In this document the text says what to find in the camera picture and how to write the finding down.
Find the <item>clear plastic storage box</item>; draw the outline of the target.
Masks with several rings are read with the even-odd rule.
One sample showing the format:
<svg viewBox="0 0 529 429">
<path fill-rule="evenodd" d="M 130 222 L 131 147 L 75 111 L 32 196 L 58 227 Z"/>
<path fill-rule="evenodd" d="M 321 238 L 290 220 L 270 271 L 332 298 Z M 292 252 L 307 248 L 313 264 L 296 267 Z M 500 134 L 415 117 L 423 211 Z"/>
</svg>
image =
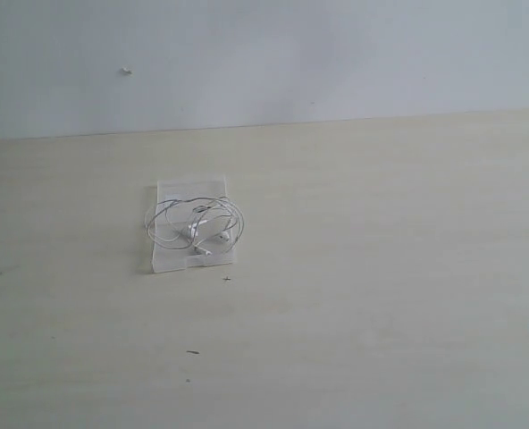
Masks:
<svg viewBox="0 0 529 429">
<path fill-rule="evenodd" d="M 201 175 L 159 181 L 144 227 L 153 243 L 152 271 L 169 273 L 234 263 L 245 220 L 225 177 Z"/>
</svg>

